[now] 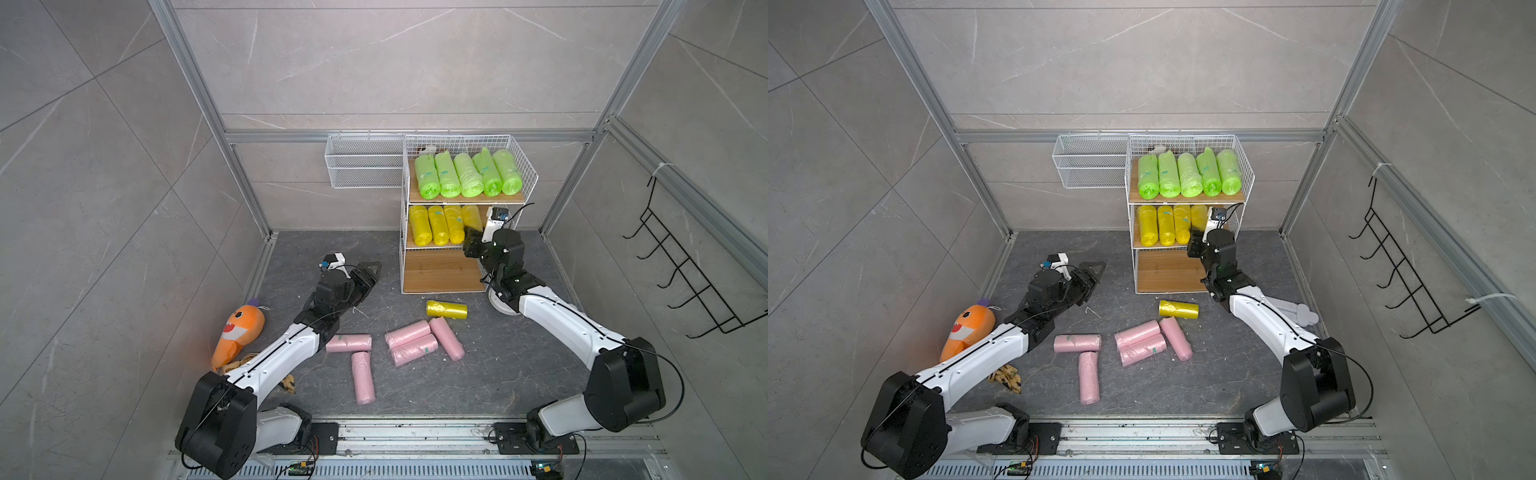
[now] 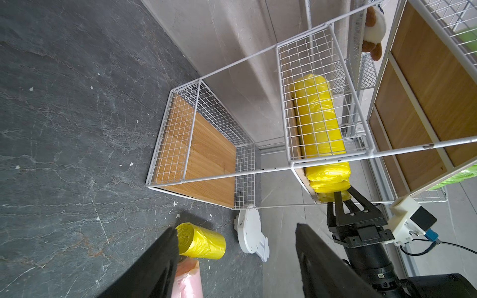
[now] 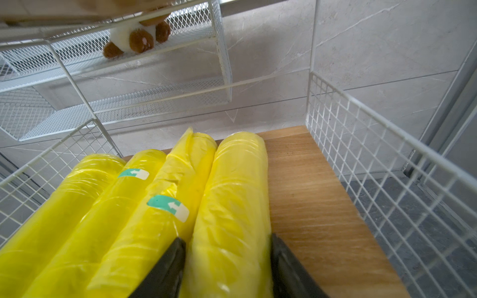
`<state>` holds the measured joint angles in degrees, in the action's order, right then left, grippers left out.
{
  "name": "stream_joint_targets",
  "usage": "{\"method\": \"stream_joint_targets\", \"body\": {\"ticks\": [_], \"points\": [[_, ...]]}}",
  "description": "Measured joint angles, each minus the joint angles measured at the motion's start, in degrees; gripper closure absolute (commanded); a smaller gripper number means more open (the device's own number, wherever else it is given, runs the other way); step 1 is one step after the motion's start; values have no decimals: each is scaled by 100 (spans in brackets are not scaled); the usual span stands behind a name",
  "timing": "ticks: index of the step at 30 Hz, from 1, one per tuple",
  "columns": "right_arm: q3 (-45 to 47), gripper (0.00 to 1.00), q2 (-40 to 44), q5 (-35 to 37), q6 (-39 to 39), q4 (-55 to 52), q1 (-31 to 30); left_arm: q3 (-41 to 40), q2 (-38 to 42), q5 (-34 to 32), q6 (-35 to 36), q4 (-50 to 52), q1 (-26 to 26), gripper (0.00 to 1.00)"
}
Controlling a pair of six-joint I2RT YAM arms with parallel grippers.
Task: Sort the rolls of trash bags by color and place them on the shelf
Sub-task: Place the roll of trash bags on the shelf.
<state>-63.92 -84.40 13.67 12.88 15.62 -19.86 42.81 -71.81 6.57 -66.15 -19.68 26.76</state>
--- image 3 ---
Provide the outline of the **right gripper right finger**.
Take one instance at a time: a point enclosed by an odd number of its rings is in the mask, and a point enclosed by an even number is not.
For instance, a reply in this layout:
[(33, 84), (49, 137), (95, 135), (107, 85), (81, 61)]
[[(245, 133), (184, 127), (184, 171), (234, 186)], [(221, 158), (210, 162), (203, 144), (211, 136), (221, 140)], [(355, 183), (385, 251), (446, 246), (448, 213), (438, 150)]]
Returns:
[(286, 243), (272, 233), (271, 269), (275, 298), (329, 298)]

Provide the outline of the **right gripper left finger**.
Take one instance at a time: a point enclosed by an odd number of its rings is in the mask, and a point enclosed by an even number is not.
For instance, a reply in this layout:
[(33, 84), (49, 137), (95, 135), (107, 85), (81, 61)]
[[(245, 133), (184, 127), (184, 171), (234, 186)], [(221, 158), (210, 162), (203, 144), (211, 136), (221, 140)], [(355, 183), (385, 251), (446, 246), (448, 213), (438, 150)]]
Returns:
[(177, 237), (129, 298), (177, 298), (186, 259), (186, 243)]

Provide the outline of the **yellow roll horizontal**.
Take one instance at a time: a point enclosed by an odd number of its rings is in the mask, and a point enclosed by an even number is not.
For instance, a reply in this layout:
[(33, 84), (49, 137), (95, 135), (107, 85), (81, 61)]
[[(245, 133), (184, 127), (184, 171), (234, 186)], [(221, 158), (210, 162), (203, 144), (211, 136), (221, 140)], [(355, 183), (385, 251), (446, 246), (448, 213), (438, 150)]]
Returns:
[(237, 132), (219, 145), (186, 254), (181, 298), (271, 298), (268, 155)]

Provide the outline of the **yellow roll diagonal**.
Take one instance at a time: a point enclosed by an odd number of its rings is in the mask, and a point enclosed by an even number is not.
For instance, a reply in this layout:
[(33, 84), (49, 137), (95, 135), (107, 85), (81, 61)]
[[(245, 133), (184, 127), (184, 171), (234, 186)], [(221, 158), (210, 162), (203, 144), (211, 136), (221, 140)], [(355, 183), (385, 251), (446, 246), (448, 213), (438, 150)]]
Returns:
[(177, 141), (87, 285), (87, 298), (127, 298), (175, 238), (191, 238), (216, 141), (192, 128)]

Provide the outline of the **yellow roll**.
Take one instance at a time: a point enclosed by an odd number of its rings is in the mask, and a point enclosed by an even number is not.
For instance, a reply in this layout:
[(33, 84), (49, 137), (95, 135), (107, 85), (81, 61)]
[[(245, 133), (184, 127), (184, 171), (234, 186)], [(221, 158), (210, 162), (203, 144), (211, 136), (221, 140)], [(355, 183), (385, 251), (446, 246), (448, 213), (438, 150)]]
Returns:
[(91, 154), (73, 168), (1, 248), (1, 297), (23, 295), (124, 166), (118, 156)]
[(94, 202), (70, 238), (34, 279), (26, 298), (82, 298), (132, 213), (145, 188), (164, 164), (166, 155), (155, 149), (135, 154)]

